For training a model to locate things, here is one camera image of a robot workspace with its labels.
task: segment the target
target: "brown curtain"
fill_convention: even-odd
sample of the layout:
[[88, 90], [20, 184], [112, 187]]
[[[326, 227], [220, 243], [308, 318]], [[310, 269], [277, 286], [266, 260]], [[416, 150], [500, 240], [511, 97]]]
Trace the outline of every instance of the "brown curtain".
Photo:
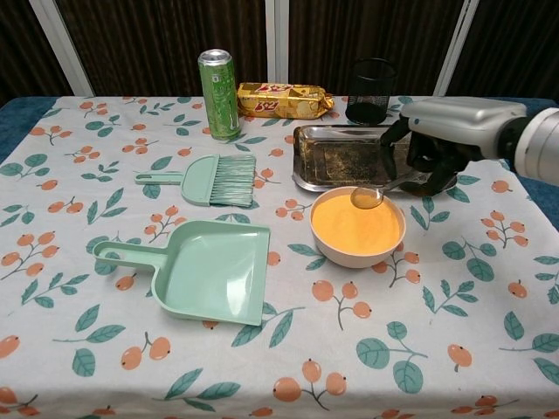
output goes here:
[[201, 95], [200, 52], [265, 81], [264, 0], [57, 0], [97, 95]]
[[289, 81], [344, 94], [356, 58], [388, 59], [394, 94], [432, 94], [462, 0], [292, 0]]
[[59, 96], [72, 89], [28, 1], [0, 4], [0, 106], [19, 96]]
[[447, 94], [559, 99], [559, 1], [481, 0]]

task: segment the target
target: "snack package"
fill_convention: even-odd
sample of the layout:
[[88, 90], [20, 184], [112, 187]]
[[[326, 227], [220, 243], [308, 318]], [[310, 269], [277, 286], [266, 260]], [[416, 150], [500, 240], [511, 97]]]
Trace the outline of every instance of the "snack package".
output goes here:
[[238, 110], [244, 116], [314, 120], [334, 107], [322, 87], [279, 83], [241, 83]]

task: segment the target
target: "floral tablecloth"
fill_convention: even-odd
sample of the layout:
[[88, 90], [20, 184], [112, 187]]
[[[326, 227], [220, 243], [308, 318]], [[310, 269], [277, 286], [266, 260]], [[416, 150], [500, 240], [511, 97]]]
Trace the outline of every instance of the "floral tablecloth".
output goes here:
[[[394, 195], [403, 245], [349, 270], [314, 247], [293, 129], [209, 135], [201, 98], [60, 98], [0, 167], [0, 414], [46, 418], [559, 416], [559, 235], [497, 161], [433, 199]], [[422, 98], [395, 97], [399, 107]], [[257, 156], [250, 209], [187, 204], [135, 173]], [[271, 228], [261, 326], [173, 319], [151, 272], [101, 240], [163, 246], [180, 223]]]

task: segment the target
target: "dustpan handle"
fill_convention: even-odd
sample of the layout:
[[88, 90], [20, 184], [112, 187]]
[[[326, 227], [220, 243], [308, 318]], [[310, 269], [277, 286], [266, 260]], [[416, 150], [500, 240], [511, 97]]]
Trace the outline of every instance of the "dustpan handle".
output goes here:
[[112, 242], [110, 240], [97, 243], [93, 247], [92, 254], [101, 262], [132, 268], [138, 266], [161, 268], [167, 260], [167, 250], [165, 248]]
[[180, 185], [184, 173], [181, 172], [141, 172], [135, 176], [139, 185]]

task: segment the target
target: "green brush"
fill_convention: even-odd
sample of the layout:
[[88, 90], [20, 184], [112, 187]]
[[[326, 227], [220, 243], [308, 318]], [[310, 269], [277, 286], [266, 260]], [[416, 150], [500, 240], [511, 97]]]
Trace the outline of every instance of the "green brush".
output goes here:
[[212, 203], [250, 207], [254, 183], [254, 155], [206, 155], [192, 162], [186, 172], [142, 172], [140, 185], [181, 185], [188, 203], [204, 207]]

